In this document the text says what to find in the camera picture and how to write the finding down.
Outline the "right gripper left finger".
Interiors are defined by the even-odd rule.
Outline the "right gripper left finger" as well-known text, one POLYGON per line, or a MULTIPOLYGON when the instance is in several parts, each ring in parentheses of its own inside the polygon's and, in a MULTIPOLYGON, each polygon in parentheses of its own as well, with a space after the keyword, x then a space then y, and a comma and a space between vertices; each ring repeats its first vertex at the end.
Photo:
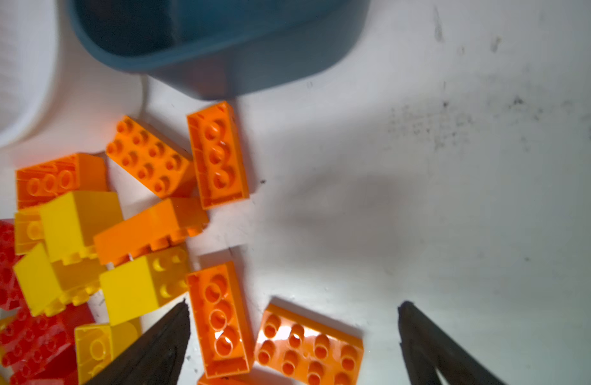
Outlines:
POLYGON ((181 302, 90 384, 176 384, 190 341, 190 308, 181 302))

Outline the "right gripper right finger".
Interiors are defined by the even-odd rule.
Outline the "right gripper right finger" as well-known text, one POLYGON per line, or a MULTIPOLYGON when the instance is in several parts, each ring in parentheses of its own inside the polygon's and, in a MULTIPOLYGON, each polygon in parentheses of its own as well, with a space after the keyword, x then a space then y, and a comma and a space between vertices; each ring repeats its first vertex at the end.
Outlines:
POLYGON ((398 309, 401 351, 412 384, 502 384, 414 303, 398 309))

